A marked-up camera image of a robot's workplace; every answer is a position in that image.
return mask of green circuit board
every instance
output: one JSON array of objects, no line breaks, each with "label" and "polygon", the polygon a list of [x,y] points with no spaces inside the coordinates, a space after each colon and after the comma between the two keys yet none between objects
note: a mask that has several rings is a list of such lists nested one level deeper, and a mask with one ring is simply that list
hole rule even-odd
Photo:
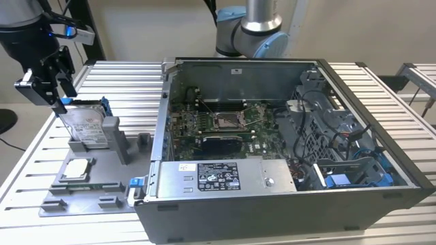
[{"label": "green circuit board", "polygon": [[[246,104],[241,111],[198,112],[182,105],[173,106],[170,133],[174,160],[218,160],[261,157],[286,159],[287,153],[273,122],[273,109]],[[210,155],[202,152],[203,137],[239,137],[237,152]]]}]

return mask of warning label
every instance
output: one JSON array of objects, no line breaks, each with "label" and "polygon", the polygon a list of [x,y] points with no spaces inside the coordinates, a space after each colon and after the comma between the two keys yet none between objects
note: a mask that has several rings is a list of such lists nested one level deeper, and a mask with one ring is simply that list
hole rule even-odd
[{"label": "warning label", "polygon": [[235,162],[198,163],[198,190],[239,190]]}]

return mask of hard drive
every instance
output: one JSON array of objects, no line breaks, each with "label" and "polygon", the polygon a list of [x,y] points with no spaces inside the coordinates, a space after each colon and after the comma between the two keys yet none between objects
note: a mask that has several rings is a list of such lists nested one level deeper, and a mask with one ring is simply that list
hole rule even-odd
[{"label": "hard drive", "polygon": [[87,149],[107,147],[107,140],[102,132],[102,120],[111,116],[107,100],[82,101],[62,99],[66,114],[58,114],[66,130],[74,141],[81,141]]}]

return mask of gray 3d printed holder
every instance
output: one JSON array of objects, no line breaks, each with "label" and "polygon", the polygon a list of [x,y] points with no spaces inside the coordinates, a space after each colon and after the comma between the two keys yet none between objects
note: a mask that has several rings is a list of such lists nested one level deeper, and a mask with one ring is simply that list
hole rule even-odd
[{"label": "gray 3d printed holder", "polygon": [[127,206],[129,181],[149,170],[150,135],[126,138],[118,130],[118,118],[105,117],[102,131],[107,149],[86,149],[81,142],[67,142],[70,151],[59,167],[39,216],[65,216],[134,212]]}]

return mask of black stand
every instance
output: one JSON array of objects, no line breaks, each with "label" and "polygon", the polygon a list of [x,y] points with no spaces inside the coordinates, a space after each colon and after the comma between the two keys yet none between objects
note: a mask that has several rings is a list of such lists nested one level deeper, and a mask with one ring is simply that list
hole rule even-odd
[{"label": "black stand", "polygon": [[15,124],[18,117],[7,109],[0,109],[0,134],[6,132]]}]

